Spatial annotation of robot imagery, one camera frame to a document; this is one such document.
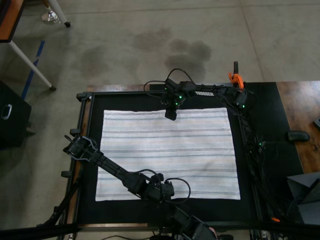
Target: white label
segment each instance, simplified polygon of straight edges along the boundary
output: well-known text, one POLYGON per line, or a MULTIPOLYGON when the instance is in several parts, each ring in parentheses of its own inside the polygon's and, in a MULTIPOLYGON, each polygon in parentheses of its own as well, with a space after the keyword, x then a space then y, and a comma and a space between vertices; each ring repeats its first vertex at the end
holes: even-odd
POLYGON ((211 96, 211 97, 215 96, 212 92, 206 92, 206 91, 196 91, 195 94, 200 96, 211 96))

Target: black computer mouse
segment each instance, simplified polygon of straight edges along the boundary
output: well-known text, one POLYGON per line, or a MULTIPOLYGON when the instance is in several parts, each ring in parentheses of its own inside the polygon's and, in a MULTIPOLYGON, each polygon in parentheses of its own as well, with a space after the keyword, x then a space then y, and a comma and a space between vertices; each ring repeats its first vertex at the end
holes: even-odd
POLYGON ((308 142, 310 140, 309 134, 305 131, 288 131, 286 137, 289 142, 308 142))

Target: orange clamp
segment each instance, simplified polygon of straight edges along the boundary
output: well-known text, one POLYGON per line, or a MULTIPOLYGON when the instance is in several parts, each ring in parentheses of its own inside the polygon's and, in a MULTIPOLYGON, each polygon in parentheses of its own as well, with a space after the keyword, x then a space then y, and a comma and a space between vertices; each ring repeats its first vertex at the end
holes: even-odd
POLYGON ((238 84, 238 87, 240 89, 243 89, 245 87, 244 81, 242 80, 242 77, 239 75, 239 66, 238 62, 233 62, 233 75, 231 72, 229 72, 229 79, 232 84, 238 84))
POLYGON ((243 89, 245 87, 244 81, 242 80, 242 77, 239 74, 235 73, 232 75, 232 73, 229 72, 229 79, 231 83, 238 84, 240 89, 243 89))

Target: handle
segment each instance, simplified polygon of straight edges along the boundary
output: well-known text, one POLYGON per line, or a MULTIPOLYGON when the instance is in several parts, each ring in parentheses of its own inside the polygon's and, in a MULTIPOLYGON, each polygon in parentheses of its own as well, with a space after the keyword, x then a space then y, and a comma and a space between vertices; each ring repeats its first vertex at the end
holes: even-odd
POLYGON ((11 105, 11 104, 5 105, 4 108, 3 108, 3 110, 2 110, 2 113, 1 113, 1 119, 7 120, 7 119, 10 117, 11 110, 12 110, 12 105, 11 105), (8 114, 7 114, 6 116, 4 116, 4 113, 5 113, 5 109, 6 109, 6 108, 9 108, 9 111, 8 111, 8 114))
POLYGON ((237 61, 233 62, 233 74, 239 74, 239 65, 237 61))

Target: white table leg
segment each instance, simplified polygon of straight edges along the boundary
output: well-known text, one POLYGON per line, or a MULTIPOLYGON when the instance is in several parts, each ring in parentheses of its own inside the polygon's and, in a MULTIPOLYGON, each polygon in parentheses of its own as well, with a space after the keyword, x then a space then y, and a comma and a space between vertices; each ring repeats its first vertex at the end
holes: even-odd
POLYGON ((38 68, 29 60, 29 58, 18 48, 14 41, 9 42, 12 49, 19 55, 20 58, 39 76, 39 78, 50 88, 50 90, 55 91, 56 88, 46 79, 46 77, 39 71, 38 68))
POLYGON ((70 22, 67 20, 66 16, 64 15, 64 13, 62 12, 61 7, 59 6, 59 3, 57 2, 57 0, 48 0, 51 7, 53 7, 53 9, 55 10, 55 13, 58 15, 60 21, 62 23, 64 23, 64 25, 69 28, 70 22))

